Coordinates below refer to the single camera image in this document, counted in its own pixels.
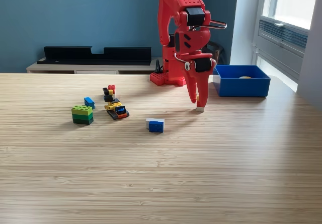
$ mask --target white lego brick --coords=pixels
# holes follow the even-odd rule
[[[197,112],[205,112],[205,108],[204,107],[197,107],[196,111]]]
[[[163,122],[163,127],[165,127],[165,120],[164,119],[147,118],[145,121],[146,129],[149,129],[150,122]]]

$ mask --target window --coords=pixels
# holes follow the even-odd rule
[[[297,83],[314,6],[315,0],[259,0],[253,64],[261,57]]]
[[[315,0],[265,0],[263,16],[310,29]]]

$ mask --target lego vehicle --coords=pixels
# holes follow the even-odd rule
[[[129,112],[126,111],[125,106],[123,106],[118,99],[113,101],[107,101],[108,105],[105,106],[107,113],[113,118],[113,120],[126,118],[130,116]]]

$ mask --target stacked green bricks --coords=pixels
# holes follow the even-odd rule
[[[90,125],[94,121],[92,107],[75,106],[72,108],[71,113],[72,121],[75,124]]]

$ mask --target blue and white block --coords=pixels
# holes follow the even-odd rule
[[[93,110],[95,109],[95,102],[93,102],[91,98],[85,97],[84,101],[85,101],[85,106],[92,107]]]
[[[163,132],[165,129],[165,120],[148,118],[145,121],[145,125],[146,129],[149,129],[150,132]]]

